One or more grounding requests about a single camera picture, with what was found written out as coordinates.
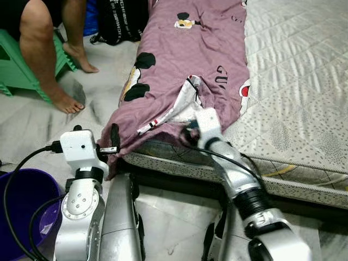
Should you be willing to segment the pink cartoon print quilt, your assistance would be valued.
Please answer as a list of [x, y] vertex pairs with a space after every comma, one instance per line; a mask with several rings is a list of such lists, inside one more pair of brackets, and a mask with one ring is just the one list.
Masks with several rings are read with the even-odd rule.
[[214, 108], [225, 131], [246, 111], [251, 87], [245, 49], [246, 0], [152, 0], [135, 63], [99, 144], [119, 127], [115, 164], [149, 139], [181, 146], [194, 112]]

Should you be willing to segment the grey robot left leg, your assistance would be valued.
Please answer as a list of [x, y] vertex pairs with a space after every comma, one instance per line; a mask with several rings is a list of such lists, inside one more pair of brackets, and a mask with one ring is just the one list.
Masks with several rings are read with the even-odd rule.
[[144, 261], [144, 223], [136, 211], [139, 186], [119, 174], [111, 181], [102, 223], [99, 261]]

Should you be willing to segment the grey robot leg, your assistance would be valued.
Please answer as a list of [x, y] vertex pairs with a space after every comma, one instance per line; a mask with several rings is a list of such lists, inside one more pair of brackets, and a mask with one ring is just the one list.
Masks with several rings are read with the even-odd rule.
[[111, 181], [102, 223], [99, 261], [144, 261], [144, 223], [136, 211], [139, 186], [119, 174]]
[[221, 214], [209, 224], [202, 243], [201, 261], [243, 261], [235, 250], [234, 223], [237, 214], [233, 202], [224, 204]]

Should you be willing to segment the person's right leg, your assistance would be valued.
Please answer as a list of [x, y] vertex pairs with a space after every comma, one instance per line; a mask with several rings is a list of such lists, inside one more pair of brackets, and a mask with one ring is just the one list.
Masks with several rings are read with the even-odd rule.
[[54, 27], [49, 10], [42, 0], [29, 0], [20, 20], [20, 50], [41, 90], [59, 111], [75, 114], [82, 103], [68, 95], [55, 80]]

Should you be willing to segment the green plastic stool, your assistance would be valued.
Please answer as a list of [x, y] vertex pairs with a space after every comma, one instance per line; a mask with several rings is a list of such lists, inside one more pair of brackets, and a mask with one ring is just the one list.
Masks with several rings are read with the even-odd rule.
[[[54, 45], [57, 62], [55, 63], [54, 76], [59, 75], [67, 67], [70, 71], [77, 69], [74, 60], [64, 51], [62, 37], [59, 28], [54, 29]], [[52, 104], [52, 100], [40, 87], [39, 80], [25, 62], [19, 42], [17, 42], [7, 30], [0, 28], [0, 92], [12, 96], [10, 88], [35, 90], [45, 102]]]

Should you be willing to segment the purple plastic basin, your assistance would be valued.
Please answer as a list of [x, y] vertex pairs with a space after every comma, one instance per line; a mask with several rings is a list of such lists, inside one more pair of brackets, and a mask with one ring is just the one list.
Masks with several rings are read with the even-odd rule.
[[[13, 239], [4, 215], [3, 189], [9, 176], [8, 172], [0, 174], [0, 261], [18, 261], [25, 257]], [[58, 198], [62, 192], [55, 179], [39, 169], [22, 169], [8, 189], [9, 216], [18, 239], [30, 249], [28, 236], [32, 234], [36, 246], [49, 259], [53, 257], [55, 236], [61, 223], [59, 204], [55, 202], [38, 214], [33, 219], [32, 228], [29, 228], [29, 222], [38, 207]]]

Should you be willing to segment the grey robot right leg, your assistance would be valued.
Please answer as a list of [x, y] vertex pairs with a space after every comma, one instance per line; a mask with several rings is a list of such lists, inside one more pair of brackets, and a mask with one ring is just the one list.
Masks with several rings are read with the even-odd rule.
[[235, 250], [234, 223], [237, 214], [233, 202], [224, 204], [221, 214], [209, 224], [202, 243], [201, 261], [243, 261]]

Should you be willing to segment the white quilted mattress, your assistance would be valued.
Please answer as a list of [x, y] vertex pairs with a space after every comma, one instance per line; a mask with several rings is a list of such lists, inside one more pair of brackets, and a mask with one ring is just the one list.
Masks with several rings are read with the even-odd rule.
[[246, 104], [224, 137], [269, 193], [348, 207], [348, 10], [343, 0], [239, 0]]

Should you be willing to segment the black bag with white print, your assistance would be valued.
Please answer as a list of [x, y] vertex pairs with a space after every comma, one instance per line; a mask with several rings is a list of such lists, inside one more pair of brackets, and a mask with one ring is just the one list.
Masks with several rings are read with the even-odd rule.
[[98, 33], [90, 43], [115, 46], [120, 42], [141, 40], [148, 17], [150, 0], [96, 0]]

